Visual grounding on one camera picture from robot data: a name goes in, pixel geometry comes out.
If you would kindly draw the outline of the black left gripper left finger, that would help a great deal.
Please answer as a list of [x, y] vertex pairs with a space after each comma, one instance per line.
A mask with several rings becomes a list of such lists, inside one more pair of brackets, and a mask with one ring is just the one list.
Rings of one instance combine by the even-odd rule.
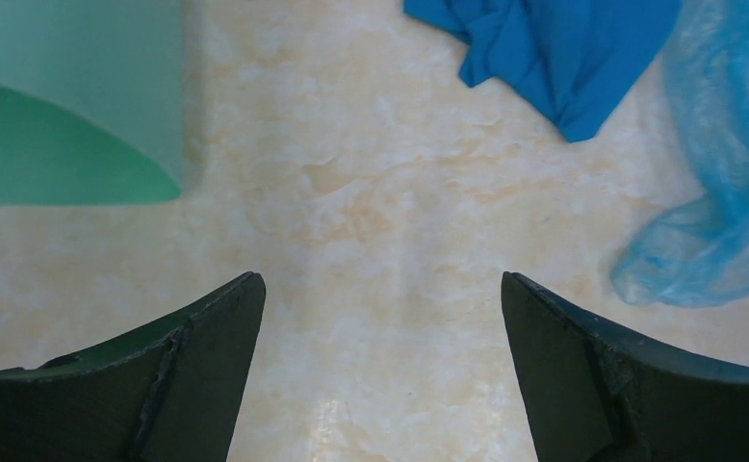
[[35, 369], [0, 371], [0, 461], [222, 461], [262, 322], [245, 273]]

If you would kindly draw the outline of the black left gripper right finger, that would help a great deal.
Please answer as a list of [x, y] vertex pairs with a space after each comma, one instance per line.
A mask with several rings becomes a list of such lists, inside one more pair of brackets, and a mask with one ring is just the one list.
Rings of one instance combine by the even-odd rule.
[[749, 367], [584, 310], [520, 273], [502, 310], [541, 461], [749, 461]]

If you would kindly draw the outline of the light blue translucent plastic bag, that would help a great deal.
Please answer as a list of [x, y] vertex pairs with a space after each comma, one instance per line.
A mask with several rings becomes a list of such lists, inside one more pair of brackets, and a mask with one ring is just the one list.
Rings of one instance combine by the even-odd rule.
[[633, 305], [711, 307], [749, 296], [749, 1], [688, 1], [663, 84], [702, 195], [647, 224], [610, 280]]

